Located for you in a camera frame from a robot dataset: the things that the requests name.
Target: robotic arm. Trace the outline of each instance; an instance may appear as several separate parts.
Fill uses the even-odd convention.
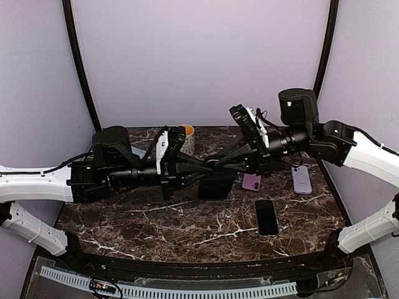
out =
[[[115,189],[161,186],[163,198],[221,171],[270,176],[273,163],[287,155],[306,151],[337,166],[374,175],[399,187],[399,154],[380,145],[360,129],[338,121],[319,123],[315,95],[299,88],[279,94],[281,119],[278,128],[242,105],[230,113],[240,126],[237,137],[219,153],[217,162],[180,153],[185,141],[182,127],[162,128],[143,158],[132,153],[127,129],[114,126],[93,135],[93,159],[72,161],[54,169],[11,169],[0,166],[0,224],[55,256],[78,252],[79,239],[56,230],[30,215],[15,200],[51,199],[64,202],[95,202]],[[274,126],[268,133],[264,124]],[[346,255],[399,229],[399,195],[383,209],[358,224],[333,232],[326,252]]]

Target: white perforated strip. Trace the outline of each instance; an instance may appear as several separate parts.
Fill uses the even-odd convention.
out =
[[[89,292],[90,279],[75,274],[63,272],[49,267],[42,267],[40,276]],[[165,290],[160,288],[143,288],[118,283],[123,298],[151,299],[261,299],[277,298],[297,294],[296,283],[283,283],[267,287],[241,288],[236,290]],[[113,297],[118,298],[118,291]]]

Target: black pole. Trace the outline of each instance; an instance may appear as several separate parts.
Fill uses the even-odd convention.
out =
[[[70,0],[62,0],[62,5],[64,6],[65,23],[67,24],[70,48],[72,50],[72,55],[74,56],[75,67],[77,76],[79,78],[80,87],[82,88],[83,96],[85,98],[87,109],[89,110],[94,129],[96,132],[100,132],[102,128],[99,116],[95,111],[92,94],[90,93],[89,84],[87,82],[86,73],[83,66],[82,56],[80,55],[79,43],[77,41],[74,23],[74,14],[72,12],[72,5],[70,3]]]
[[[338,3],[339,0],[331,0],[330,2],[329,19],[327,21],[327,28],[325,30],[322,55],[320,57],[319,69],[317,70],[317,75],[313,86],[313,91],[316,94],[316,99],[319,99],[320,91],[323,85],[325,70],[327,69],[327,63],[329,61],[332,38],[334,36],[335,23],[337,21]]]

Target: white backdrop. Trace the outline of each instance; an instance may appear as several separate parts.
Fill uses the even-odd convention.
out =
[[[329,0],[74,0],[102,126],[232,125],[238,103],[269,110],[312,88]]]

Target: white wall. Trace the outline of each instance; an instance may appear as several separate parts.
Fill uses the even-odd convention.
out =
[[[94,132],[70,51],[62,1],[0,0],[0,164],[55,166]],[[59,202],[22,205],[53,224]],[[1,298],[17,299],[33,244],[0,229]]]
[[[399,150],[399,2],[340,1],[332,51],[320,94],[322,121],[337,119]],[[399,192],[359,171],[329,171],[353,222],[385,206]],[[399,240],[372,244],[390,298],[398,298]]]
[[[74,0],[103,126],[232,125],[238,103],[269,110],[312,88],[329,0]]]

